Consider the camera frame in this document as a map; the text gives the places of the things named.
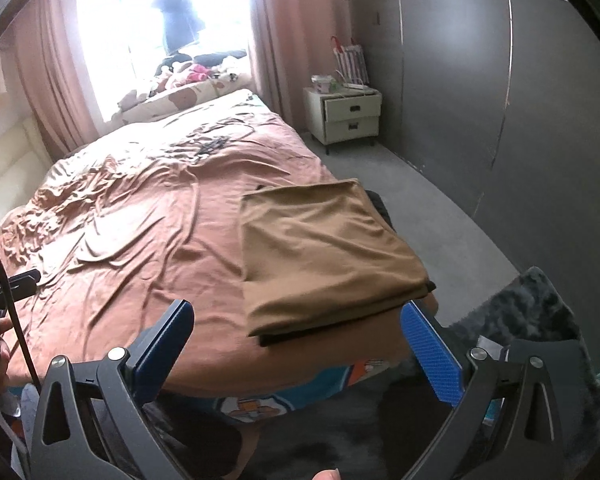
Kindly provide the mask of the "person's left hand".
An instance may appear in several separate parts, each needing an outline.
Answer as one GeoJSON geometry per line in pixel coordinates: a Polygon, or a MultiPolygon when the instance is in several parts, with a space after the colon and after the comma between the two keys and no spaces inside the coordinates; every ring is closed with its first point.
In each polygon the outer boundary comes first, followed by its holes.
{"type": "Polygon", "coordinates": [[[4,335],[13,328],[14,326],[10,318],[0,318],[0,394],[4,393],[9,386],[8,366],[10,350],[9,345],[4,339],[4,335]]]}

